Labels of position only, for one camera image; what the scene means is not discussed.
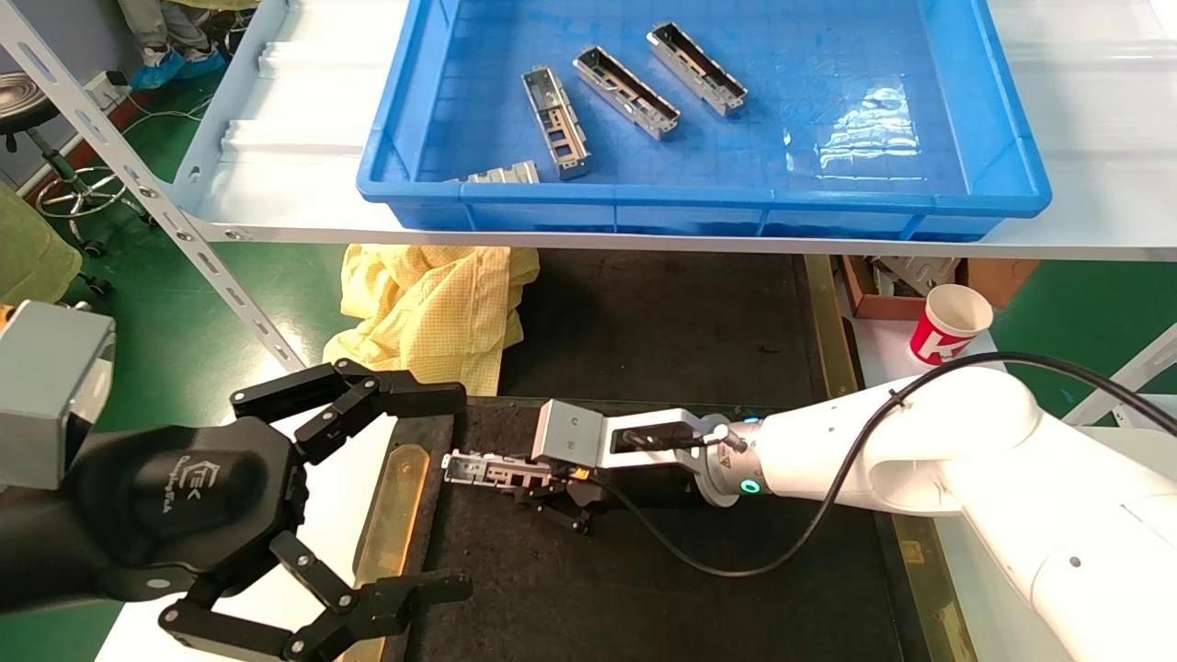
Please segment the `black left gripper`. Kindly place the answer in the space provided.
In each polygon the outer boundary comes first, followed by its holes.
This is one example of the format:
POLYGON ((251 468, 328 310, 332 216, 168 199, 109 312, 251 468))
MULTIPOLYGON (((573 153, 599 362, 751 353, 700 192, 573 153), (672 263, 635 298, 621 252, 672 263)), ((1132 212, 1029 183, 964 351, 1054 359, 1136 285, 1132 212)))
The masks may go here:
POLYGON ((193 587, 158 620, 178 644, 238 661, 335 661, 358 642, 407 633, 417 608, 471 598, 474 582, 454 570, 353 589, 291 532, 305 519, 304 462, 327 461, 383 416, 463 413, 463 384, 337 360, 230 400, 241 418, 231 424, 97 435, 56 489, 5 489, 4 613, 142 602, 193 587), (295 446, 268 424, 312 409, 295 446), (291 633, 213 610, 277 562, 321 604, 310 624, 291 633))

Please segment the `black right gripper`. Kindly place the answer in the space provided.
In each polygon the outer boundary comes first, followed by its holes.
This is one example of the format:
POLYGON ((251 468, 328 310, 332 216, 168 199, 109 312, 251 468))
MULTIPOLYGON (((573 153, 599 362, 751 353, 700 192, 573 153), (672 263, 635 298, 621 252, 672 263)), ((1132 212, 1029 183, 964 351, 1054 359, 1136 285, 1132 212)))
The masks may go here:
POLYGON ((640 508, 710 508, 698 458, 606 458, 588 482, 558 479, 514 486, 514 502, 577 535, 592 532, 594 516, 621 508, 617 491, 640 508))

